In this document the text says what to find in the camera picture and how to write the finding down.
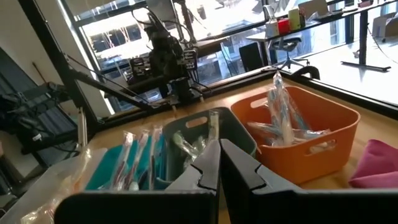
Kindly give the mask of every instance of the orange basket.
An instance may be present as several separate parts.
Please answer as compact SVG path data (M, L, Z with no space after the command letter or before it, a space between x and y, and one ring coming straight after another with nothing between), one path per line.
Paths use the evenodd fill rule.
M232 105L231 110L256 140L257 160L295 184L341 169L349 159L359 113L298 87L287 86L286 89L314 131L329 129L331 133L287 147L265 146L264 135L250 128L248 122L271 124L271 115L265 106L252 106L253 102L265 99L267 93L240 100ZM333 148L310 153L311 147L329 141L335 142Z

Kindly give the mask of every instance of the pink cloth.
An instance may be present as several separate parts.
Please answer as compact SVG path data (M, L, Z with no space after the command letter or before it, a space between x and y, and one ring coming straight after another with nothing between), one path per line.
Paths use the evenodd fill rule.
M357 188L398 188L398 149L369 140L348 183Z

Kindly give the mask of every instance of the red object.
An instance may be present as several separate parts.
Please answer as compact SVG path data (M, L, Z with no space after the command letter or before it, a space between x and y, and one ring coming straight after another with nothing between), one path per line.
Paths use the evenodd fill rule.
M279 34L287 34L290 32L289 19L281 19L278 21Z

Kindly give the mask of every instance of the office chair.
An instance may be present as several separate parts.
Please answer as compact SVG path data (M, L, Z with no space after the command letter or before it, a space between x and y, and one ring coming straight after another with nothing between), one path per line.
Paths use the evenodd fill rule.
M275 12L270 5L265 4L266 3L265 0L262 0L262 3L263 3L262 8L263 8L263 12L264 12L264 19L265 19L265 22L268 22L274 17ZM296 46L301 42L301 40L302 40L301 34L296 33L296 34L287 35L285 37L281 37L279 40L272 40L269 43L268 48L270 50L283 50L287 54L286 61L282 64L280 69L282 69L286 66L288 69L290 69L290 66L292 64L304 67L304 65L299 63L299 62L303 62L303 61L306 61L307 65L310 64L308 59L305 59L305 58L292 59L289 57L289 52L293 51L296 48Z
M307 62L307 65L310 64L310 61L305 58L298 58L298 59L292 59L289 57L289 52L292 52L296 46L301 42L301 34L291 34L286 37L281 37L279 40L272 40L270 42L270 49L272 50L283 50L286 52L287 58L286 61L282 64L280 69L287 67L290 69L291 65L298 65L301 67L304 67L305 65L302 65L299 62Z

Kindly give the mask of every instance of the table leg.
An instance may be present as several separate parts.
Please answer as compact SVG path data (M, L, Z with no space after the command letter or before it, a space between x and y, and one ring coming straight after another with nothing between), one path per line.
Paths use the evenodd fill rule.
M267 45L264 41L260 43L260 53L263 62L263 66L268 66L268 55L267 55ZM271 65L278 63L278 59L276 57L276 50L269 50L269 59L271 61Z
M372 65L366 65L366 51L367 51L367 41L368 41L368 11L361 12L359 18L359 62L345 62L342 61L343 65L349 65L358 68L365 68L370 70L381 70L386 72L390 69L390 66L387 67L378 67Z

